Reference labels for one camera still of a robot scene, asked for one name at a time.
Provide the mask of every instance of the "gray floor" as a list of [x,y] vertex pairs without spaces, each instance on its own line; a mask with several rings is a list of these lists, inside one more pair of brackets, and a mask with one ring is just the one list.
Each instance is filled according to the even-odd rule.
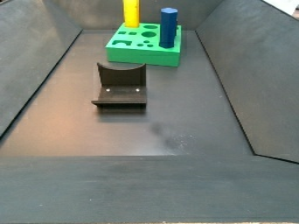
[[80,35],[1,140],[0,222],[299,221],[299,166],[252,156],[193,31],[145,113],[99,112],[111,35]]
[[[4,139],[0,156],[250,154],[239,124],[193,31],[181,65],[148,66],[143,111],[105,111],[96,63],[108,65],[111,31],[85,32]],[[113,64],[129,67],[129,64]]]

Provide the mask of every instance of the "yellow peg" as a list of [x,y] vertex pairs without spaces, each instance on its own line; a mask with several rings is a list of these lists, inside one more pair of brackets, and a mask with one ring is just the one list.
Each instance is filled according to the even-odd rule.
[[124,1],[125,27],[139,27],[139,0]]

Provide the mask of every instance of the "foam block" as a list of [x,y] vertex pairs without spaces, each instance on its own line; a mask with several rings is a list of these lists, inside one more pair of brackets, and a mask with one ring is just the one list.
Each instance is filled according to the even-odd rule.
[[177,25],[173,48],[161,48],[160,25],[140,23],[137,28],[124,24],[107,43],[107,60],[177,67],[181,52],[181,27]]

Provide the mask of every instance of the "hole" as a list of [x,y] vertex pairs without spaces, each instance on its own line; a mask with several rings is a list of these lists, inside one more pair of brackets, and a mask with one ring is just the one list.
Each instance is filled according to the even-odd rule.
[[151,25],[151,24],[148,24],[148,25],[144,26],[144,28],[152,30],[152,29],[156,29],[157,26],[156,26],[156,25]]
[[131,46],[132,45],[132,41],[128,41],[128,40],[115,40],[112,42],[112,45],[117,45],[117,44],[121,44],[121,45],[127,45],[127,46]]
[[152,31],[145,31],[141,33],[141,35],[147,38],[152,38],[153,36],[156,36],[156,33]]

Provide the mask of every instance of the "circular hole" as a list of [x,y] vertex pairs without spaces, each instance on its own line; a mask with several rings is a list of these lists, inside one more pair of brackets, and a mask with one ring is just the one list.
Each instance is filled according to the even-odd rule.
[[151,25],[151,24],[148,24],[148,25],[144,26],[144,28],[152,30],[152,29],[156,29],[157,26],[156,26],[156,25]]
[[141,33],[141,35],[147,38],[152,38],[153,36],[156,36],[156,33],[152,31],[145,31]]

